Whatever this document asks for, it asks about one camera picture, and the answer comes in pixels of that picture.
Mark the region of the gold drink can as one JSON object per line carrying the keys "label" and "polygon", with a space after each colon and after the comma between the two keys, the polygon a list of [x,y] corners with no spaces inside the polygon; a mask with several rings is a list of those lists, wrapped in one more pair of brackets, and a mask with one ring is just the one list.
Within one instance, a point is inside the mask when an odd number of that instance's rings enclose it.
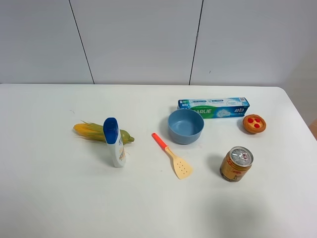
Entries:
{"label": "gold drink can", "polygon": [[220,166],[221,176],[229,182],[238,182],[251,168],[254,161],[250,150],[242,146],[231,148]]}

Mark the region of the blue plastic bowl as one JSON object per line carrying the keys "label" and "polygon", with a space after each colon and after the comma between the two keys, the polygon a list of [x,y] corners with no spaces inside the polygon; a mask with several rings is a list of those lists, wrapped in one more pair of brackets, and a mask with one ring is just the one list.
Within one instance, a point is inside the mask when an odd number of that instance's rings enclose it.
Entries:
{"label": "blue plastic bowl", "polygon": [[168,133],[171,139],[182,145],[195,142],[204,129],[204,119],[191,109],[178,109],[168,117]]}

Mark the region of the yellow corn cob toy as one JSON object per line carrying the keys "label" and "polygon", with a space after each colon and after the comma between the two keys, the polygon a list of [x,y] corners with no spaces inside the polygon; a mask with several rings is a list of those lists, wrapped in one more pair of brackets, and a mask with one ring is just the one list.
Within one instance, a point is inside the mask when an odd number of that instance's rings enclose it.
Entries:
{"label": "yellow corn cob toy", "polygon": [[[102,125],[83,121],[82,123],[75,124],[73,129],[78,135],[85,139],[106,142]],[[124,145],[134,142],[134,137],[127,131],[121,129],[120,133]]]}

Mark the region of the green blue toothpaste box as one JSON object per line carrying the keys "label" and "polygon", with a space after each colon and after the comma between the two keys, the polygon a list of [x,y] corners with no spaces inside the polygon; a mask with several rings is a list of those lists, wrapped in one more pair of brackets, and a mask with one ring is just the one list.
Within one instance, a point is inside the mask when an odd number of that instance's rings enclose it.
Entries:
{"label": "green blue toothpaste box", "polygon": [[220,99],[181,99],[178,109],[191,109],[203,119],[243,117],[250,104],[245,97]]}

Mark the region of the white bottle blue cap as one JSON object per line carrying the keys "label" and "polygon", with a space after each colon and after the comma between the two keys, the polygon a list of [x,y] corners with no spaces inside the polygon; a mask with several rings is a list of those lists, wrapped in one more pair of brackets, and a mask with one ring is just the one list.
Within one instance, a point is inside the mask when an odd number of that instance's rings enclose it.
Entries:
{"label": "white bottle blue cap", "polygon": [[104,121],[103,132],[114,166],[116,168],[124,167],[126,163],[126,155],[116,118],[107,118]]}

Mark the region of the toy fruit tart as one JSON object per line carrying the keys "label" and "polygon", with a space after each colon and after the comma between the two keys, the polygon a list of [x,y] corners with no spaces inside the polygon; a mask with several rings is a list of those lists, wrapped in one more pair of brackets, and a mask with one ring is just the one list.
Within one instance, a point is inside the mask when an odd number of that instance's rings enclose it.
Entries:
{"label": "toy fruit tart", "polygon": [[262,133],[266,129],[265,120],[256,114],[245,116],[242,123],[244,129],[251,134]]}

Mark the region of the orange handled slotted spatula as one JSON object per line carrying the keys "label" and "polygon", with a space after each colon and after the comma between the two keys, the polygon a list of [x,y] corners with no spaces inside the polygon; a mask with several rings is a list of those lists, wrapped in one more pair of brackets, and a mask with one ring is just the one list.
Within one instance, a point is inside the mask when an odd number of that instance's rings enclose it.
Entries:
{"label": "orange handled slotted spatula", "polygon": [[179,179],[185,179],[192,174],[193,168],[185,160],[176,156],[168,147],[168,145],[156,133],[152,133],[152,138],[171,158],[174,172]]}

